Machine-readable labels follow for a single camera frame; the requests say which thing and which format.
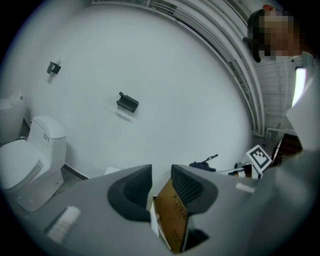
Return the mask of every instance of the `white wall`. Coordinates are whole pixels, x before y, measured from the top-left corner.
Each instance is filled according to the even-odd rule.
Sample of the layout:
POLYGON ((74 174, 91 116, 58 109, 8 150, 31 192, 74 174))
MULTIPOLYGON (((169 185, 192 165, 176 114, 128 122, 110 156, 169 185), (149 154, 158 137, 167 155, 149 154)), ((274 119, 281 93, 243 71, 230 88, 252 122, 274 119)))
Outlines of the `white wall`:
MULTIPOLYGON (((28 35, 37 34, 29 29, 28 35)), ((85 176, 152 164, 156 180, 171 164, 214 154, 219 157, 211 166, 229 169, 251 146, 249 117, 232 79, 197 38, 157 14, 92 6, 42 50, 19 43, 0 97, 21 88, 31 117, 60 122, 66 164, 85 176), (62 68, 50 80, 46 70, 56 58, 62 68), (117 107, 119 92, 140 102, 135 113, 117 107)))

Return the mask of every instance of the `person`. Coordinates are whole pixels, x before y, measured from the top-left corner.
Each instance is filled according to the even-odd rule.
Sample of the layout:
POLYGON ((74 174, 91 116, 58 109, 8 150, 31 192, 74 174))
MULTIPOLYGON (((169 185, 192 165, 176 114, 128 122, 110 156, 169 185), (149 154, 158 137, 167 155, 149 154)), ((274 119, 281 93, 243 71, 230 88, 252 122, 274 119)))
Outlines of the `person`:
POLYGON ((268 4, 249 17, 247 37, 243 41, 258 63, 261 59, 285 61, 303 52, 316 57, 300 22, 289 12, 268 4))

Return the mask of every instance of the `light fixture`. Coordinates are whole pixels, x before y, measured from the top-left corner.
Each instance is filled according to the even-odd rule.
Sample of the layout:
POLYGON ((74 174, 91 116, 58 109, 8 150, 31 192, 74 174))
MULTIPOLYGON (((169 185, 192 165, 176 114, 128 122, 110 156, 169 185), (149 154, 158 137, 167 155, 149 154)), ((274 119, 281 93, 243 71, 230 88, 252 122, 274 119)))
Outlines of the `light fixture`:
POLYGON ((306 74, 307 70, 303 67, 298 67, 295 70, 295 89, 294 96, 292 101, 292 107, 298 102, 300 97, 302 96, 306 83, 306 74))

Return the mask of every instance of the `floor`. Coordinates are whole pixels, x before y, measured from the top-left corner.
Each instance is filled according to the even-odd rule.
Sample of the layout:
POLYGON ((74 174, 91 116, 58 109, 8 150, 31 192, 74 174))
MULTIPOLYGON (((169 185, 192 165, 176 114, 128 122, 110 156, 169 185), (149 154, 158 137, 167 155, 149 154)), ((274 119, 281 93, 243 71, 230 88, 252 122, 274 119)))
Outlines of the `floor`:
MULTIPOLYGON (((53 196, 49 199, 49 201, 52 200, 52 198, 54 198, 55 196, 63 193, 64 191, 68 190, 69 188, 71 188, 75 184, 77 184, 77 183, 82 181, 80 178, 74 176, 69 171, 65 170, 64 168, 61 168, 61 173, 62 173, 62 177, 63 177, 64 183, 53 194, 53 196)), ((31 214, 36 212, 36 211, 33 211, 33 212, 26 211, 16 201, 11 201, 11 202, 9 202, 9 204, 10 204, 13 212, 19 217, 27 217, 27 216, 29 216, 29 215, 31 215, 31 214)))

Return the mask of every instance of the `wall-mounted holder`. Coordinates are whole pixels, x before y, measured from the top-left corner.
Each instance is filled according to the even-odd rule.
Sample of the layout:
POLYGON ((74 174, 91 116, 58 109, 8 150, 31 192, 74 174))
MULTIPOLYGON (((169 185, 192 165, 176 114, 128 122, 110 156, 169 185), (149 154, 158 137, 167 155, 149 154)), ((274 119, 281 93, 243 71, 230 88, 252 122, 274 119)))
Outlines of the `wall-mounted holder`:
POLYGON ((61 66, 59 66, 58 64, 50 61, 50 65, 48 66, 48 69, 47 69, 47 73, 48 74, 51 74, 51 72, 55 73, 55 74, 58 74, 59 70, 61 69, 61 66))
POLYGON ((134 113, 139 105, 139 102, 129 97, 128 95, 124 95, 122 92, 120 92, 119 95, 121 96, 121 98, 117 100, 116 103, 126 110, 134 113))

